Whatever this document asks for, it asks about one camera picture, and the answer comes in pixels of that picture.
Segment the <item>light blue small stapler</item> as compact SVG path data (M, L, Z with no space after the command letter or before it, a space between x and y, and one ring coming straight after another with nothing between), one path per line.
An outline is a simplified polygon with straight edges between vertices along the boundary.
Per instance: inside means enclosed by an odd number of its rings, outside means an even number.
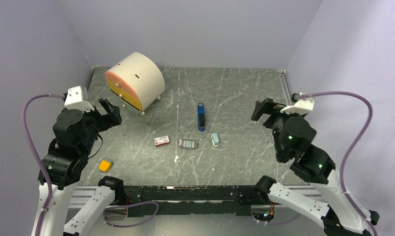
M217 133L211 134L211 140L214 147L218 147L220 144L220 139Z

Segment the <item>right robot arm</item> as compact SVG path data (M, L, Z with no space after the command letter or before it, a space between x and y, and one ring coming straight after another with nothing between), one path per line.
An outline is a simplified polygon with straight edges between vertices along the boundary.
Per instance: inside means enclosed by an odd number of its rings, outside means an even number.
M379 214L349 196L334 161L312 144L316 130L305 116L313 108L311 98L293 105L267 98L255 103L251 119L257 121L268 115L263 125L272 131L276 160L291 161L291 171L318 191L323 201L297 193L268 176L263 176L254 186L254 197L261 204L271 201L298 212L321 226L328 236L372 236Z

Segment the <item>red white staple box sleeve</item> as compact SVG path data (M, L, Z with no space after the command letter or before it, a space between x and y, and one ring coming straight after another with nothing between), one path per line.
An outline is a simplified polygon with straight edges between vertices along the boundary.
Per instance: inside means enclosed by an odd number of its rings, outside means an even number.
M164 146L164 145L167 145L169 143L170 143L170 139L169 139L168 135L154 138L154 145L155 145L155 147Z

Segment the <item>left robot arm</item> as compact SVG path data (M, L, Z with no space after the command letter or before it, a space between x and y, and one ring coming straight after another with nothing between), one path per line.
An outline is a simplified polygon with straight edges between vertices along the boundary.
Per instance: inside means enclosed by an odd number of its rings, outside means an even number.
M106 114L91 106L64 108L57 116L53 125L55 138L40 160L39 206L33 236L85 236L108 205L126 203L123 180L104 177L78 213L71 220L66 219L73 193L100 132L122 122L118 106L104 98L99 103Z

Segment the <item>staple tray with staples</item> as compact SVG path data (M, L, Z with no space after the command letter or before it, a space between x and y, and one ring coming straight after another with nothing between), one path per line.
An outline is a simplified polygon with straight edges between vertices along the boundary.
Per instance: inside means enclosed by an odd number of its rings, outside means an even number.
M197 141L196 140L180 139L178 141L178 146L181 148L186 148L186 149L196 149L197 148Z

